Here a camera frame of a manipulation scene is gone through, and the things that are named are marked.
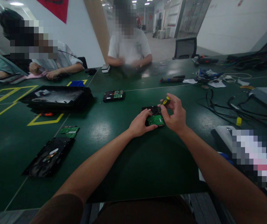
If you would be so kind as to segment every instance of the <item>pink cloth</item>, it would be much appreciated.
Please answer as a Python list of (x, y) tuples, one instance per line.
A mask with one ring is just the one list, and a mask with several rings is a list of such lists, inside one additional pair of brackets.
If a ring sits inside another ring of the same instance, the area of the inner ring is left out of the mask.
[(33, 78), (42, 78), (43, 76), (46, 76), (47, 72), (44, 71), (42, 72), (40, 75), (33, 75), (32, 73), (30, 73), (26, 79), (33, 79)]

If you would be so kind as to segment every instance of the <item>ceiling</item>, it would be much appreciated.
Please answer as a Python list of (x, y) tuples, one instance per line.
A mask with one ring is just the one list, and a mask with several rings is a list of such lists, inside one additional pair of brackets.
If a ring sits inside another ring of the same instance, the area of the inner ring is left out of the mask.
[(144, 7), (154, 7), (155, 4), (157, 4), (158, 2), (162, 1), (162, 0), (152, 0), (149, 1), (148, 3), (150, 3), (149, 5), (145, 5), (145, 3), (147, 2), (147, 0), (136, 0), (137, 3), (133, 3), (136, 4), (137, 9), (138, 8), (144, 8)]

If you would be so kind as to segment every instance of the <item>hand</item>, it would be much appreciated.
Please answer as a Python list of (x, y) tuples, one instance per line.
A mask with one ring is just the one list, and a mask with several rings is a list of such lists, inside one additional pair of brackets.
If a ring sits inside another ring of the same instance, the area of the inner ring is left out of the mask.
[(121, 66), (121, 65), (124, 65), (125, 64), (125, 60), (124, 60), (124, 58), (118, 58), (117, 59), (117, 65), (118, 66)]
[(158, 105), (161, 108), (162, 116), (164, 117), (166, 125), (178, 135), (184, 134), (187, 125), (185, 122), (186, 112), (182, 108), (181, 100), (170, 93), (167, 93), (167, 96), (170, 97), (171, 102), (167, 105), (167, 108), (173, 111), (173, 115), (169, 115), (166, 107), (164, 105)]
[(131, 134), (133, 138), (142, 136), (148, 131), (152, 131), (156, 129), (158, 126), (153, 124), (151, 126), (146, 127), (145, 121), (148, 116), (152, 116), (150, 113), (151, 109), (145, 109), (131, 122), (127, 131)]
[(29, 67), (29, 70), (31, 71), (31, 72), (35, 72), (35, 73), (41, 73), (41, 71), (39, 70), (41, 68), (41, 66), (40, 65), (38, 65), (37, 63), (35, 63), (35, 62), (32, 62), (31, 63), (31, 65), (30, 65), (30, 67)]
[(133, 67), (133, 68), (136, 68), (136, 67), (142, 67), (143, 65), (142, 65), (142, 60), (135, 60), (132, 64), (131, 64), (131, 66)]
[(56, 76), (60, 75), (61, 74), (61, 70), (60, 69), (57, 69), (57, 70), (53, 70), (51, 72), (48, 72), (46, 74), (46, 77), (48, 79), (54, 79)]

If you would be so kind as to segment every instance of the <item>table surface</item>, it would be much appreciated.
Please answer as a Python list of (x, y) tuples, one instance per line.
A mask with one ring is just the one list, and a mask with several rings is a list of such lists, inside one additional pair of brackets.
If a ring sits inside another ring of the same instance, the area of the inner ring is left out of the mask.
[[(219, 65), (203, 66), (215, 72), (236, 72)], [(17, 85), (0, 87), (0, 211), (40, 208), (58, 190), (71, 173), (89, 156), (127, 129), (145, 106), (157, 105), (166, 94), (178, 96), (186, 109), (186, 121), (203, 140), (218, 151), (221, 148), (211, 131), (218, 125), (230, 123), (211, 113), (205, 104), (202, 84), (160, 83), (162, 77), (186, 75), (194, 78), (197, 68), (191, 59), (152, 63), (143, 70), (111, 68), (103, 74), (99, 69), (93, 76), (80, 72), (60, 83), (43, 79), (26, 80)], [(253, 76), (252, 86), (267, 87), (267, 70), (247, 70)], [(17, 100), (41, 85), (66, 86), (70, 81), (87, 80), (95, 101), (82, 114), (56, 114), (52, 118), (35, 116)], [(239, 84), (225, 83), (226, 88), (214, 88), (214, 102), (225, 105), (231, 96), (234, 102), (247, 99), (249, 90)], [(106, 91), (123, 89), (125, 100), (104, 103)], [(267, 114), (267, 106), (251, 100), (245, 108)], [(220, 112), (233, 114), (226, 109)], [(44, 144), (59, 137), (65, 125), (77, 125), (80, 130), (75, 144), (58, 172), (50, 178), (22, 176)], [(242, 129), (264, 128), (243, 121)], [(168, 127), (158, 128), (133, 139), (121, 153), (112, 169), (89, 199), (89, 202), (118, 201), (207, 191), (199, 181), (198, 167), (185, 144)]]

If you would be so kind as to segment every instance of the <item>ceiling light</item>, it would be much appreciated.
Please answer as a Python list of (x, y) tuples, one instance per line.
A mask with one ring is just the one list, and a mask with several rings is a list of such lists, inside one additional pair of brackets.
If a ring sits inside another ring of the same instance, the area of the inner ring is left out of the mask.
[(20, 2), (11, 2), (10, 5), (14, 5), (14, 6), (22, 6), (24, 5), (23, 3)]

